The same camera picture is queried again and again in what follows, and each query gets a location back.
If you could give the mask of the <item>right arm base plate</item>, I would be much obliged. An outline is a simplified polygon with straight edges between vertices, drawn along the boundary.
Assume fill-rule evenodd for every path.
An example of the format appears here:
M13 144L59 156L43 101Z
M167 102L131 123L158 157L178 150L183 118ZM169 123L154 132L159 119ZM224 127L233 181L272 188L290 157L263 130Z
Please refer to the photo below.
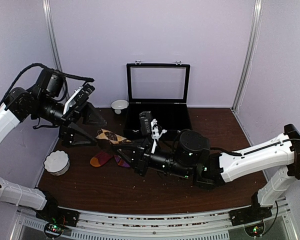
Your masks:
M250 206L231 210L229 213L232 226L246 225L272 216L272 206L261 206L257 201Z

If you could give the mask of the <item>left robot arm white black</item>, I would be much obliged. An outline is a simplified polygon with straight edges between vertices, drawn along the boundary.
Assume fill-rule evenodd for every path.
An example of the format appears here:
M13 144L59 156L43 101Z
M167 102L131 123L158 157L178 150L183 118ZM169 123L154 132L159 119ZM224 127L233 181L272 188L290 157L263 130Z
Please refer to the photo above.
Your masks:
M93 78L43 66L28 89L10 86L0 101L0 144L27 117L44 119L59 129L65 147L96 146L96 139L77 125L104 127L106 120L88 101L95 90ZM48 192L12 183L0 177L0 202L33 209L47 222L64 219L57 200Z

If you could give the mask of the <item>black tan argyle sock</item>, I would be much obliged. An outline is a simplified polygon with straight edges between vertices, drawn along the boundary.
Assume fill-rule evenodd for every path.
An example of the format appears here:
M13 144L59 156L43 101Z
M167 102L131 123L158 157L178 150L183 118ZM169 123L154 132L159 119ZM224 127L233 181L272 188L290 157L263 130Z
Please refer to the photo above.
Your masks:
M127 139L126 137L123 137L117 133L114 133L110 130L100 128L97 130L95 139L100 141L108 141L111 145L124 145L124 144L131 144L132 141Z

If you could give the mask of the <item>maroon orange-toed sock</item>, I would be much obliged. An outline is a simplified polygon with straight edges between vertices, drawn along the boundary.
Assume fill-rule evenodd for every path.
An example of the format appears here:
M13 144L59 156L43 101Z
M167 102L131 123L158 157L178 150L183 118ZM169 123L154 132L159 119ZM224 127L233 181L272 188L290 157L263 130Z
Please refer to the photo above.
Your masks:
M111 155L105 151L100 151L99 153L97 153L95 156L93 156L90 159L90 165L95 168L99 168L99 167L102 167L103 165L105 165L112 158L113 158L113 155Z

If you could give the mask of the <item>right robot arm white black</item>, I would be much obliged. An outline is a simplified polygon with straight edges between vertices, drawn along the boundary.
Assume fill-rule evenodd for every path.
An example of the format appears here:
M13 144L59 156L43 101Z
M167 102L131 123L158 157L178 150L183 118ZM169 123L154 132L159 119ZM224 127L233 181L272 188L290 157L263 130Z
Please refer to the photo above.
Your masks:
M113 145L113 150L144 176L148 169L183 179L192 178L195 186L212 190L243 176L272 167L278 171L251 198L246 210L249 220L256 221L269 212L277 199L292 183L300 180L300 133L293 124L264 143L237 151L212 147L208 138L185 129L177 136L170 151L160 149L155 137Z

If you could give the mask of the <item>black display case glass lid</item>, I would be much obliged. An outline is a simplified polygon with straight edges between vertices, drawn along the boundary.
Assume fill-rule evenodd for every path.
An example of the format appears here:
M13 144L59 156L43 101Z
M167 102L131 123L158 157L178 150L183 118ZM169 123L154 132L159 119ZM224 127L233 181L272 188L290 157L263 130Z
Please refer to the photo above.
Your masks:
M191 66L184 63L127 63L128 108L123 134L142 137L140 113L150 111L172 141L184 129L192 129L187 106Z

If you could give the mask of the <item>purple orange striped sock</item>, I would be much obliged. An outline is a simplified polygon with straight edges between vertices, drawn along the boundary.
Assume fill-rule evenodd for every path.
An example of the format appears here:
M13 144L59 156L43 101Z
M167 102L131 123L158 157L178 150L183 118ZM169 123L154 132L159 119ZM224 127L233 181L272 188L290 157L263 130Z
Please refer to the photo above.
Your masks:
M123 167L123 168L130 167L130 165L125 160L123 160L120 156L114 155L114 159L119 167Z

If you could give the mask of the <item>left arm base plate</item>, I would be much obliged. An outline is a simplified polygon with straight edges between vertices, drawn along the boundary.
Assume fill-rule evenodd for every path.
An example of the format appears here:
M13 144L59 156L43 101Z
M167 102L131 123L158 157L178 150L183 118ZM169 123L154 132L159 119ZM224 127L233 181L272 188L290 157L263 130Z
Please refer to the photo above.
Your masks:
M54 202L48 202L42 210L34 210L36 217L60 227L76 227L80 213L59 207Z

